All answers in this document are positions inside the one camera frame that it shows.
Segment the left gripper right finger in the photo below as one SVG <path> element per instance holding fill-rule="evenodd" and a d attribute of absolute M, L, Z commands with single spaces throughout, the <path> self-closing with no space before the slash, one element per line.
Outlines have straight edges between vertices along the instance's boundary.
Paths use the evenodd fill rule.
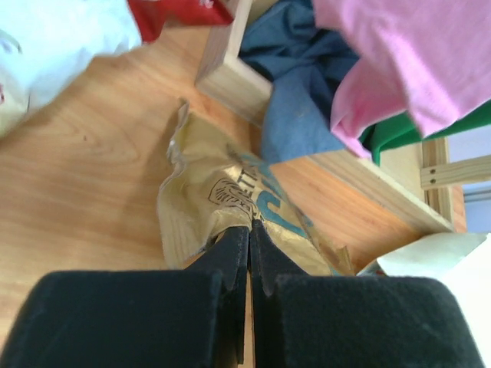
<path fill-rule="evenodd" d="M 254 221 L 258 367 L 481 367 L 456 298 L 430 278 L 312 276 Z"/>

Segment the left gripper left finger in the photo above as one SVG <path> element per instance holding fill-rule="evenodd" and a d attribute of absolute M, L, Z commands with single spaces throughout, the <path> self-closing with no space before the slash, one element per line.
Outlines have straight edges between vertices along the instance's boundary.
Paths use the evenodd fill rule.
<path fill-rule="evenodd" d="M 56 271 L 31 289 L 3 367 L 236 367 L 244 360 L 249 230 L 183 270 Z"/>

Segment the teal chips snack bag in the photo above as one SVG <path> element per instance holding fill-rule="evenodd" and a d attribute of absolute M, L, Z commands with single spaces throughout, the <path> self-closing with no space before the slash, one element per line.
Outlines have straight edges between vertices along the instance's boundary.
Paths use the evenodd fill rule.
<path fill-rule="evenodd" d="M 273 243 L 302 270 L 352 276 L 348 250 L 335 245 L 295 205 L 269 166 L 240 148 L 182 100 L 167 159 L 173 168 L 157 196 L 163 254 L 183 268 L 231 227 L 260 221 Z"/>

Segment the beige paper bag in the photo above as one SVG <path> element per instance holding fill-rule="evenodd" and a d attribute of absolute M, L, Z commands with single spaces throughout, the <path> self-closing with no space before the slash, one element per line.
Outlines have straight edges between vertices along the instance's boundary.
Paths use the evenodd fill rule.
<path fill-rule="evenodd" d="M 369 263 L 360 276 L 433 278 L 453 293 L 490 366 L 490 234 L 428 235 Z"/>

